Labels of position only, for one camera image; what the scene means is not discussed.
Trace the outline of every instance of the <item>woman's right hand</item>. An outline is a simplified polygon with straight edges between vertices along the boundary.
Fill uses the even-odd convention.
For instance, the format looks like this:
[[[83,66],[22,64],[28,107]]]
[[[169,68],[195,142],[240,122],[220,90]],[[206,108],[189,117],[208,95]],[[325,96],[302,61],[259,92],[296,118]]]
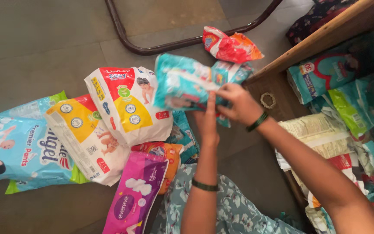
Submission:
[[[216,94],[231,102],[231,109],[222,105],[217,106],[217,110],[231,120],[249,126],[263,114],[263,108],[238,84],[226,83],[216,91]]]

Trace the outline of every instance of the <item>hand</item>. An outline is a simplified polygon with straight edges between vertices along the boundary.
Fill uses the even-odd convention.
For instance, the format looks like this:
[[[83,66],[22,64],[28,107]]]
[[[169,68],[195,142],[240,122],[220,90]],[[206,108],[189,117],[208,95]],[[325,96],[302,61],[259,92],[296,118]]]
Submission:
[[[263,108],[248,91],[238,84],[226,83],[216,91],[216,94],[232,103],[231,109],[221,105],[217,106],[217,110],[231,120],[249,126],[263,114]]]
[[[216,130],[216,94],[210,92],[206,112],[193,111],[192,113],[199,127],[202,145],[216,147],[220,140]]]

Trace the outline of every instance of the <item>woman's left hand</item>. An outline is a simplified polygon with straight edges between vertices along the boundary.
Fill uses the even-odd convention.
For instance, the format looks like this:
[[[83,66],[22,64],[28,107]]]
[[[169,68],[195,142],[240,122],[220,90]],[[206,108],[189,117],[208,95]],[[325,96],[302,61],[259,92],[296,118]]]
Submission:
[[[209,93],[206,112],[193,111],[192,113],[202,137],[202,145],[216,147],[220,140],[216,129],[216,94],[213,91]]]

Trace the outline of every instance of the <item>floral cloth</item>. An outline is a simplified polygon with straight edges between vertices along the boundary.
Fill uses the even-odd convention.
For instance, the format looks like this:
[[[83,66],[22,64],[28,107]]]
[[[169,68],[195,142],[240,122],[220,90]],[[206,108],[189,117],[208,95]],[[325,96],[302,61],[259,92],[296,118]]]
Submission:
[[[152,234],[179,234],[181,217],[187,202],[191,179],[197,164],[182,164],[165,193]],[[216,233],[303,234],[285,222],[263,215],[226,176],[219,175]]]

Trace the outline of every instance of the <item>forearm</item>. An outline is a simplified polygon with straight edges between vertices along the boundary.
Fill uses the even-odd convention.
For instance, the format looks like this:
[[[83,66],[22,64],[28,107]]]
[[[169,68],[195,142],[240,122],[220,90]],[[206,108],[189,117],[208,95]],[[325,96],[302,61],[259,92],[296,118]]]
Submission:
[[[194,178],[203,184],[217,184],[215,146],[205,144],[201,146],[199,162]],[[216,233],[216,198],[217,192],[209,192],[192,186],[182,216],[181,233]]]

